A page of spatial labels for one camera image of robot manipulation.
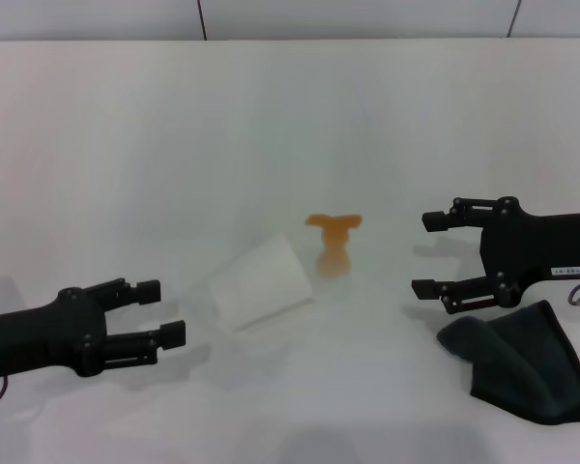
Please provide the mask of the dark blue rag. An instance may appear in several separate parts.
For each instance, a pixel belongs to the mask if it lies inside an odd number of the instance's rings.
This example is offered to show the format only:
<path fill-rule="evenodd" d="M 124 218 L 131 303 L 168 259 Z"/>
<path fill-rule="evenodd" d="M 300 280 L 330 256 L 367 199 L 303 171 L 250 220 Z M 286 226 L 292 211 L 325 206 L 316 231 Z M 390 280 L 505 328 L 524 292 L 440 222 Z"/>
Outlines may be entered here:
<path fill-rule="evenodd" d="M 580 360 L 547 301 L 460 317 L 436 338 L 472 366 L 470 396 L 540 425 L 580 422 Z"/>

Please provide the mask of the white paper cup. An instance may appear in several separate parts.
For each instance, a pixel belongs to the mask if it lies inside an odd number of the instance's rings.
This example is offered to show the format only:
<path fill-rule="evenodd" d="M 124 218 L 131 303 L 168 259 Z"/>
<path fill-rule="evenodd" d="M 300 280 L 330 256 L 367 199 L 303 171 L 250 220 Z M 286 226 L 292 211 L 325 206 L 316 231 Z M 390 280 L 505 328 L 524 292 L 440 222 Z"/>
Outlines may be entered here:
<path fill-rule="evenodd" d="M 296 252 L 283 234 L 235 258 L 188 294 L 204 321 L 237 333 L 313 300 Z"/>

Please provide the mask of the brown water stain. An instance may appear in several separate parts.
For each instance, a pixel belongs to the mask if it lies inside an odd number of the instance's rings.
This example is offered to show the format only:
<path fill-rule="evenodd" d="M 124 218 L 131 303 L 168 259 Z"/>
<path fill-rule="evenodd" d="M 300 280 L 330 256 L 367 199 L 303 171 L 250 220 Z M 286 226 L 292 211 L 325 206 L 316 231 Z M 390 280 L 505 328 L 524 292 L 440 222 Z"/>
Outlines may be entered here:
<path fill-rule="evenodd" d="M 350 240 L 350 230 L 359 228 L 362 222 L 361 215 L 314 214 L 305 220 L 306 226 L 321 228 L 323 249 L 316 261 L 320 277 L 335 279 L 350 273 L 352 262 L 346 245 Z"/>

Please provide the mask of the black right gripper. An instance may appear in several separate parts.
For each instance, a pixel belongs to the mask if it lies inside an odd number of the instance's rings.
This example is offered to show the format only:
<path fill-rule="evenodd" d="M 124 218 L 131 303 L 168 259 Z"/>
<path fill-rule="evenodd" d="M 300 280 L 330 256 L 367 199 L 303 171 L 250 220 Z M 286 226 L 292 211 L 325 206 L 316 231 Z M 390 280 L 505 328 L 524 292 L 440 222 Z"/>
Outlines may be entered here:
<path fill-rule="evenodd" d="M 421 221 L 427 232 L 481 228 L 479 254 L 485 276 L 411 283 L 419 300 L 439 300 L 447 313 L 516 307 L 536 283 L 580 279 L 580 213 L 535 216 L 513 196 L 456 197 L 447 213 L 424 213 Z"/>

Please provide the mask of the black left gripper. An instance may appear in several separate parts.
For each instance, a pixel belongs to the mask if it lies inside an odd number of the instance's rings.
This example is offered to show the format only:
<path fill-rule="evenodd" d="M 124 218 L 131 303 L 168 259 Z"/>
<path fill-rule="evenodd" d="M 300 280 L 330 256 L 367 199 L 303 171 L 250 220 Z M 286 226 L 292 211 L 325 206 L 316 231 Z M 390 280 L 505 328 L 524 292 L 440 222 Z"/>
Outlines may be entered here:
<path fill-rule="evenodd" d="M 155 330 L 107 333 L 104 311 L 160 302 L 158 280 L 131 286 L 117 278 L 84 291 L 63 290 L 50 304 L 0 314 L 0 377 L 50 366 L 92 377 L 108 369 L 156 364 L 158 349 L 186 344 L 184 320 Z"/>

